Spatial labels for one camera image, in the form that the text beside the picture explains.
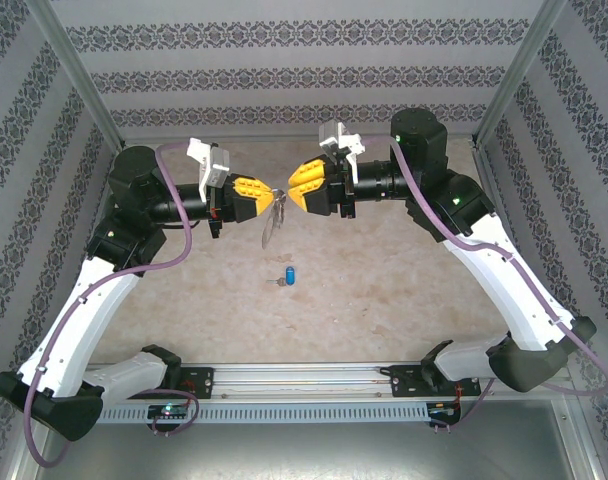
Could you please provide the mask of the blue capped key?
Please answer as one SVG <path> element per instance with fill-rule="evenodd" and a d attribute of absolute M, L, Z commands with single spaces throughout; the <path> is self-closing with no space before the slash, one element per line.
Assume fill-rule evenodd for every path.
<path fill-rule="evenodd" d="M 295 269 L 292 266 L 285 268 L 284 274 L 277 279 L 267 280 L 268 284 L 277 285 L 280 287 L 293 286 L 296 282 Z"/>

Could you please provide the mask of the grey metal sheet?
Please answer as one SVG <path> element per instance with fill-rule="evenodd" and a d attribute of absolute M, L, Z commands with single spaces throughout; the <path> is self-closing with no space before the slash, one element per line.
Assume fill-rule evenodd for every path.
<path fill-rule="evenodd" d="M 462 425 L 100 425 L 62 463 L 18 451 L 5 480 L 607 480 L 569 401 L 486 400 Z"/>

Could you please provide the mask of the aluminium back rail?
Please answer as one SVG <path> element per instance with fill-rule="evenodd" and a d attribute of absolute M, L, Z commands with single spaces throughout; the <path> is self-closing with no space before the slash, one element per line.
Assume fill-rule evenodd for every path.
<path fill-rule="evenodd" d="M 163 144 L 175 144 L 187 142 L 189 136 L 184 137 L 131 137 L 125 138 L 126 146 L 148 145 L 159 146 Z M 200 140 L 205 143 L 217 143 L 219 145 L 237 144 L 237 143 L 291 143 L 291 142 L 307 142 L 317 145 L 319 143 L 317 135 L 242 135 L 242 136 L 205 136 L 200 137 Z"/>

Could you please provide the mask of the aluminium frame post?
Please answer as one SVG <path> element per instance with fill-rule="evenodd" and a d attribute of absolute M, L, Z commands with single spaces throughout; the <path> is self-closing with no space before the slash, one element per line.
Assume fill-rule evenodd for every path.
<path fill-rule="evenodd" d="M 105 140 L 115 151 L 120 151 L 125 141 L 50 0 L 24 1 Z"/>
<path fill-rule="evenodd" d="M 472 134 L 472 145 L 480 148 L 493 135 L 511 99 L 537 57 L 537 52 L 553 28 L 568 0 L 542 0 L 524 40 L 490 101 L 480 124 Z"/>

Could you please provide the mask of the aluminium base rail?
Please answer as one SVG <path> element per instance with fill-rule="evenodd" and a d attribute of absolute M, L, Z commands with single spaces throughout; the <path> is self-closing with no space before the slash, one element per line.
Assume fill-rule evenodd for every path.
<path fill-rule="evenodd" d="M 217 364 L 214 400 L 349 401 L 390 398 L 391 381 L 372 363 Z"/>

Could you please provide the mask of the aluminium side rail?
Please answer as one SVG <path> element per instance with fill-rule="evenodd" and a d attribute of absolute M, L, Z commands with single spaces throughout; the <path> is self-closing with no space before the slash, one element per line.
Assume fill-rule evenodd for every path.
<path fill-rule="evenodd" d="M 495 204 L 517 250 L 553 297 L 577 315 L 579 307 L 540 199 L 528 174 L 492 165 L 487 152 L 473 149 L 473 158 L 486 193 Z"/>

